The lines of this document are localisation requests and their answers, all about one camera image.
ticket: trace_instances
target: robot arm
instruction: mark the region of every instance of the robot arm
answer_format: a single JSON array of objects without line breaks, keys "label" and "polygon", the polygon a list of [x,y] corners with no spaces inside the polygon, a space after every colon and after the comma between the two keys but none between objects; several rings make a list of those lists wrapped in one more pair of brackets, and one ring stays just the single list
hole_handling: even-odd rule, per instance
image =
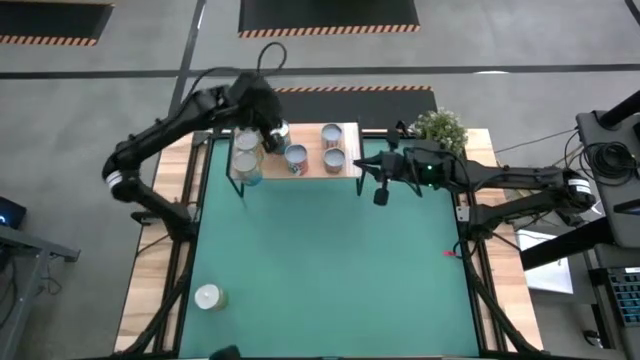
[{"label": "robot arm", "polygon": [[439,144],[416,140],[412,147],[395,152],[399,135],[389,129],[387,141],[390,151],[356,160],[354,164],[372,174],[382,187],[376,191],[374,202],[387,203],[389,181],[409,184],[418,196],[420,186],[445,188],[452,193],[476,192],[482,188],[528,189],[540,192],[526,198],[497,206],[477,205],[458,208],[458,225],[467,239],[488,239],[503,221],[541,214],[552,210],[580,213],[595,203],[589,182],[569,169],[488,167],[475,161],[461,160]]},{"label": "robot arm", "polygon": [[213,129],[218,133],[236,126],[258,129],[265,150],[272,152],[277,142],[270,132],[282,126],[281,111],[277,95],[259,74],[242,73],[231,87],[190,94],[175,114],[129,135],[107,159],[102,178],[115,199],[139,203],[163,220],[173,240],[190,241],[196,234],[187,208],[169,202],[144,184],[139,177],[140,164],[190,132]]}]

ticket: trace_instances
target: metal can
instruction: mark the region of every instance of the metal can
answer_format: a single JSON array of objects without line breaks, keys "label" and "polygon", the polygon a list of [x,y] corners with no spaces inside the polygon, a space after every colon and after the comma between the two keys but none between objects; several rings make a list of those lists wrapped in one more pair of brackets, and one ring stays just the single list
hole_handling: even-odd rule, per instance
[{"label": "metal can", "polygon": [[322,148],[331,149],[340,146],[342,129],[337,124],[327,124],[322,128]]},{"label": "metal can", "polygon": [[287,146],[291,145],[291,133],[289,132],[289,123],[282,120],[282,126],[278,129],[271,130],[271,136],[278,143],[275,153],[283,155]]},{"label": "metal can", "polygon": [[324,152],[324,168],[328,173],[337,174],[344,167],[344,151],[331,148]]},{"label": "metal can", "polygon": [[262,159],[264,159],[264,153],[262,151],[262,146],[260,145],[259,132],[251,129],[239,130],[236,133],[233,143],[236,149],[240,151],[256,154],[258,162],[261,162]]},{"label": "metal can", "polygon": [[309,170],[307,149],[304,146],[289,145],[284,152],[284,157],[287,159],[287,165],[292,174],[302,176]]},{"label": "metal can", "polygon": [[262,169],[255,153],[241,151],[233,157],[233,168],[247,186],[256,186],[262,181]]}]

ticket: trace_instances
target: potted plant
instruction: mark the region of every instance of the potted plant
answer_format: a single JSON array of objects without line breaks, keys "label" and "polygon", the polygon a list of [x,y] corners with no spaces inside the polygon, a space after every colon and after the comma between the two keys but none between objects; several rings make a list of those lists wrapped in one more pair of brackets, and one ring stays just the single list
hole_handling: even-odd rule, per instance
[{"label": "potted plant", "polygon": [[467,130],[460,125],[460,117],[443,108],[418,115],[418,120],[409,126],[409,130],[418,139],[439,142],[457,156],[462,155],[467,145]]}]

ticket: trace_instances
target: concrete floor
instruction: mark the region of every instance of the concrete floor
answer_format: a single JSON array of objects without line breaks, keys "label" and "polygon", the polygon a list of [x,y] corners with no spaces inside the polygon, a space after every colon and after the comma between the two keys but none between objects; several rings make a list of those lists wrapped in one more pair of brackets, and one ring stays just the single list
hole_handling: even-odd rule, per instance
[{"label": "concrete floor", "polygon": [[[207,2],[192,69],[255,66],[269,40],[237,38],[238,4]],[[416,0],[416,5],[422,31],[415,34],[279,39],[289,49],[287,66],[640,63],[640,27],[622,0]],[[116,1],[98,46],[0,45],[0,73],[177,70],[195,7],[196,0]],[[266,58],[268,66],[276,64],[277,56],[274,51]],[[501,149],[571,129],[578,112],[607,109],[636,91],[640,74],[283,76],[271,82],[431,85],[438,105],[458,112],[469,127],[489,128],[494,148]],[[100,168],[126,134],[166,115],[174,87],[173,78],[0,80],[0,194],[29,208],[25,231],[82,248],[77,264],[53,267],[64,290],[56,297],[40,297],[18,358],[111,352],[140,229],[128,217],[131,207],[110,198]],[[565,140],[501,153],[499,159],[547,165],[562,156]],[[147,181],[154,165],[150,159],[143,169]],[[620,358],[576,340],[583,325],[574,317],[558,316],[565,310],[536,306],[547,350]],[[559,340],[558,334],[569,340]]]}]

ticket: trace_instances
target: wooden board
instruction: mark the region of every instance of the wooden board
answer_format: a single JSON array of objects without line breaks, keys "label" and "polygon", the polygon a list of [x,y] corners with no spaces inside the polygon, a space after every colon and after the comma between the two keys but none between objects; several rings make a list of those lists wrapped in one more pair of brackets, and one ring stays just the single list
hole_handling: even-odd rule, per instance
[{"label": "wooden board", "polygon": [[[287,160],[283,155],[264,154],[261,164],[263,179],[325,179],[325,178],[358,178],[360,168],[353,165],[353,160],[360,159],[360,133],[358,123],[337,123],[342,129],[342,140],[339,148],[345,155],[345,166],[336,174],[328,173],[324,168],[323,155],[325,149],[322,146],[321,132],[327,124],[289,124],[289,132],[292,144],[304,145],[307,149],[309,170],[303,176],[296,176],[287,167]],[[239,180],[237,172],[230,167],[232,179]]]},{"label": "wooden board", "polygon": [[[173,200],[174,198],[179,198],[182,194],[190,143],[191,136],[186,136],[162,152],[154,189],[167,199]],[[496,165],[496,158],[487,129],[469,129],[469,143],[467,144],[466,152],[470,160],[478,161],[487,166]],[[202,172],[204,154],[201,152],[199,155],[195,183],[192,189],[192,200],[195,200],[193,194],[197,194],[200,185],[197,181],[199,181],[199,174]],[[495,189],[479,191],[476,193],[476,199],[478,203],[487,205],[497,205],[506,201],[504,192]],[[162,226],[145,228],[142,232],[140,246],[142,247],[162,236],[163,231]],[[496,232],[515,243],[515,235],[511,226],[502,225],[498,227]],[[170,249],[171,244],[167,241],[149,249],[136,260],[114,347],[115,351],[123,350],[130,345],[160,306]],[[487,241],[487,252],[500,306],[522,335],[532,345],[542,349],[542,340],[533,312],[522,263],[520,262],[520,255],[515,249],[499,240]],[[176,309],[177,307],[174,307],[169,318],[165,342],[167,348],[172,345]],[[488,348],[496,349],[491,315],[486,306],[481,305],[481,313],[487,335]]]}]

